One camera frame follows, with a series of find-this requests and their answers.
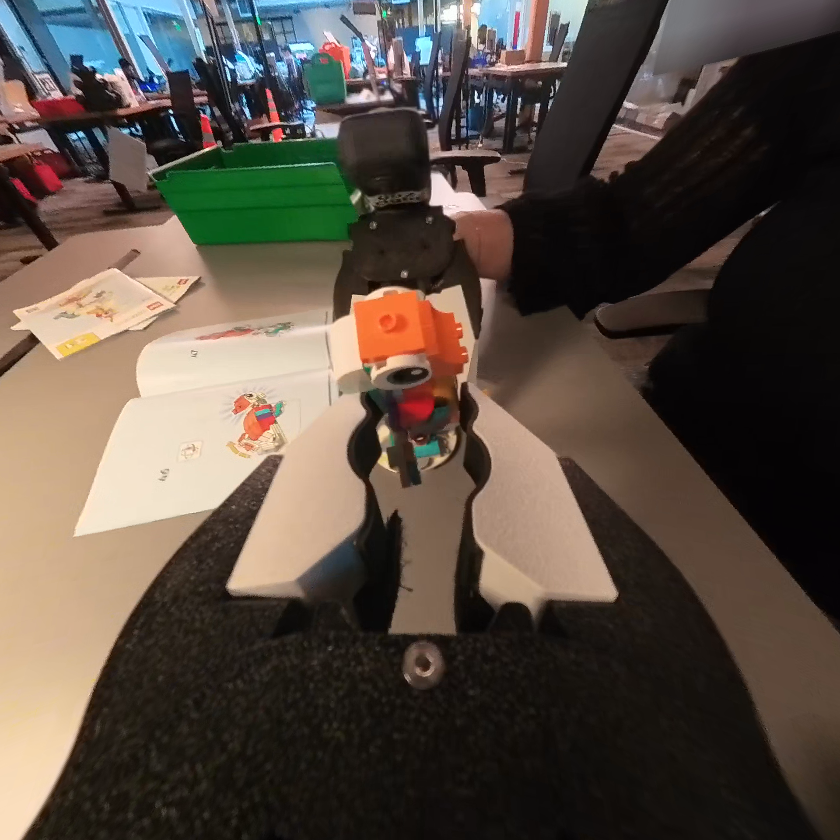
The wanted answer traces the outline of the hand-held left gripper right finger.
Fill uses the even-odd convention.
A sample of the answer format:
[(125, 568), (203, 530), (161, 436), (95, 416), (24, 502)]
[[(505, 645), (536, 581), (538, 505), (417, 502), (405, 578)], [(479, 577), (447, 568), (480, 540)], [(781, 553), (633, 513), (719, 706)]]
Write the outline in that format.
[(474, 488), (458, 547), (456, 632), (484, 632), (508, 605), (535, 626), (556, 602), (613, 604), (616, 584), (560, 458), (473, 385), (460, 409)]

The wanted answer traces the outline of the green plastic bin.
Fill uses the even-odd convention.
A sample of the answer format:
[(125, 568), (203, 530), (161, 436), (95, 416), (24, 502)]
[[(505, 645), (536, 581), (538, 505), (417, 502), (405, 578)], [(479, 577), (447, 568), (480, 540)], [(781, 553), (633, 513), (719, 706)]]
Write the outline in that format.
[(336, 139), (216, 146), (150, 176), (196, 246), (345, 241), (359, 218)]

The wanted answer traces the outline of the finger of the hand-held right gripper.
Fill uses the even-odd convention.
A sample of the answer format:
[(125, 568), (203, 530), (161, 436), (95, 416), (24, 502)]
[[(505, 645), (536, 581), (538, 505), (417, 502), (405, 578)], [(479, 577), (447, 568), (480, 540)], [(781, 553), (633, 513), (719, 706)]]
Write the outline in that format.
[(474, 331), (470, 309), (462, 287), (443, 289), (428, 295), (427, 300), (437, 311), (452, 313), (455, 320), (460, 323), (463, 329), (460, 344), (466, 349), (468, 360), (465, 362), (462, 372), (457, 374), (458, 386), (462, 386), (466, 382), (474, 382), (477, 377), (474, 368), (476, 367), (476, 354), (478, 353), (476, 346), (479, 339)]

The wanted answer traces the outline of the open lego instruction booklet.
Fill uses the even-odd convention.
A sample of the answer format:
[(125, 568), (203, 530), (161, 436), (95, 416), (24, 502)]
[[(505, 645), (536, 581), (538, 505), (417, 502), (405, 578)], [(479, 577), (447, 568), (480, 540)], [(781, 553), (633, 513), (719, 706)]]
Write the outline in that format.
[(206, 325), (148, 343), (139, 396), (112, 430), (74, 535), (219, 506), (334, 402), (320, 308)]

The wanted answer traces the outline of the person's right hand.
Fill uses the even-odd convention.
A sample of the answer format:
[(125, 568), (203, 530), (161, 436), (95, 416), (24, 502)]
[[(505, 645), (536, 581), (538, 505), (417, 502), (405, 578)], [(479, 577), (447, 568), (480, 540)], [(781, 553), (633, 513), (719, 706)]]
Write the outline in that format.
[(455, 238), (461, 241), (480, 278), (509, 281), (513, 254), (513, 228), (499, 208), (462, 211), (453, 216)]

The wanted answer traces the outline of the printed paper leaflets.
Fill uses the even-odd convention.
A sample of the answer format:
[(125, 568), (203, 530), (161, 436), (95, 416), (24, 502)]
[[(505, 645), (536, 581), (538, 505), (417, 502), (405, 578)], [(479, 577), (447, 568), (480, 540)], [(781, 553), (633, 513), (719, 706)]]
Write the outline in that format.
[(89, 349), (114, 335), (139, 331), (201, 279), (176, 275), (134, 279), (106, 269), (47, 300), (14, 310), (19, 328), (32, 333), (57, 360)]

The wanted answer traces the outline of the round white teal lego base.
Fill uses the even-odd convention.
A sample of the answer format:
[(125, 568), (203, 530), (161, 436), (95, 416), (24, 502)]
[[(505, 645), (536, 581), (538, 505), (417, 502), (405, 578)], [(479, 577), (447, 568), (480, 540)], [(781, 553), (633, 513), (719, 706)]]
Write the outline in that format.
[[(382, 468), (398, 474), (398, 468), (392, 465), (388, 455), (388, 449), (393, 446), (391, 429), (382, 419), (377, 424), (376, 431), (381, 444), (381, 456), (377, 463)], [(430, 437), (413, 439), (411, 443), (418, 470), (424, 472), (446, 464), (455, 455), (460, 438), (459, 428), (446, 427)]]

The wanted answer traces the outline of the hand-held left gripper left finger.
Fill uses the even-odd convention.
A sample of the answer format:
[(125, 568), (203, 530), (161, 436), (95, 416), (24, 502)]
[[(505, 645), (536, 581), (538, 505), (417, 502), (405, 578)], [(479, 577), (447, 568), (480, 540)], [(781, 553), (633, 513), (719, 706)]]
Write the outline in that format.
[(400, 527), (370, 481), (382, 412), (342, 395), (285, 449), (227, 580), (233, 597), (339, 604), (365, 631), (391, 624), (400, 588)]

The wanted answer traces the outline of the colourful lego fish model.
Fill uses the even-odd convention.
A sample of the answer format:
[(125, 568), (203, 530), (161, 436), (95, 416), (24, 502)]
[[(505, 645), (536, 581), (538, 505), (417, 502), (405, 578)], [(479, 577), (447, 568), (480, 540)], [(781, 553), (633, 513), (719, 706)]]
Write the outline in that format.
[(452, 313), (404, 287), (353, 296), (350, 313), (329, 327), (332, 378), (340, 393), (364, 395), (381, 412), (403, 487), (422, 481), (411, 441), (460, 428), (457, 374), (468, 360), (462, 336)]

